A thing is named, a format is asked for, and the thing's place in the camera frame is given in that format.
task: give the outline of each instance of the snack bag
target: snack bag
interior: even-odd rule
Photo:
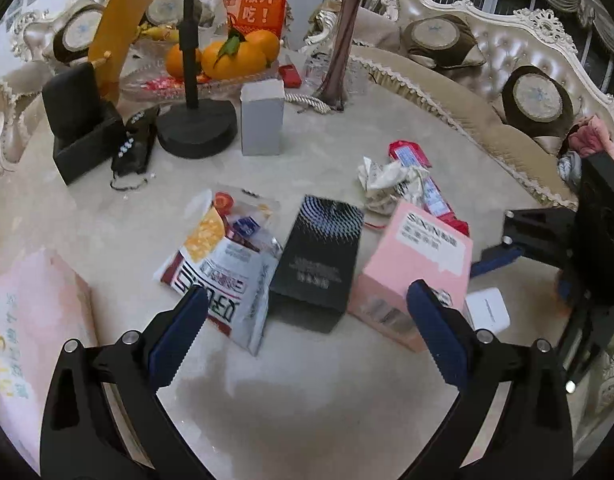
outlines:
[[[183,296],[199,283],[209,319],[253,355],[268,310],[268,288],[280,257],[269,231],[279,204],[229,186],[208,194],[202,220],[155,278]]]
[[[231,24],[242,34],[270,30],[282,36],[287,0],[223,0]]]

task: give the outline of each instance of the plastic bag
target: plastic bag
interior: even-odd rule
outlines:
[[[210,321],[256,355],[268,311],[269,283],[280,257],[280,245],[270,231],[279,204],[220,185],[204,198],[202,219],[154,278],[181,296],[194,283],[204,286]]]
[[[40,428],[53,370],[65,341],[97,346],[89,287],[52,250],[0,276],[0,426],[40,472]]]
[[[381,166],[364,157],[358,179],[369,211],[391,215],[403,198],[418,207],[424,205],[423,183],[429,172],[422,167],[405,167],[399,160]]]

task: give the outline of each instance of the crumpled tissue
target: crumpled tissue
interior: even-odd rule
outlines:
[[[425,168],[406,168],[399,160],[384,166],[363,157],[358,166],[358,179],[365,195],[368,210],[391,215],[403,198],[418,207],[424,207],[424,180],[429,176]]]

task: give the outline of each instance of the green leaf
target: green leaf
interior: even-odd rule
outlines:
[[[235,56],[238,53],[238,50],[240,49],[240,38],[238,37],[237,34],[232,36],[231,30],[229,31],[229,39],[225,41],[225,43],[222,45],[222,47],[218,51],[218,57],[216,59],[216,62],[213,64],[214,66],[218,64],[218,62],[222,59],[223,56]]]
[[[247,41],[245,35],[233,26],[229,27],[228,39],[230,40],[231,38],[238,38],[240,42]]]

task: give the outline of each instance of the marble table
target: marble table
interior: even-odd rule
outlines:
[[[237,139],[207,160],[154,149],[143,189],[111,190],[104,164],[69,187],[52,161],[46,120],[16,173],[0,179],[0,272],[41,246],[55,248],[92,287],[101,344],[141,330],[178,297],[152,275],[199,220],[212,182],[282,204],[286,239],[305,194],[362,205],[357,166],[386,162],[396,139],[420,143],[432,175],[469,222],[474,258],[500,240],[504,210],[535,207],[525,190],[477,146],[410,102],[370,85],[343,114],[286,106],[282,155],[244,157]],[[380,235],[362,235],[357,271]],[[554,269],[521,260],[473,280],[498,286],[512,325],[501,339],[557,342],[565,319],[552,302]],[[471,457],[482,453],[503,403],[499,391]],[[189,446],[218,479],[398,478],[433,435],[456,396],[428,352],[412,353],[351,316],[330,335],[270,319],[254,358],[206,324],[174,383],[159,398]]]

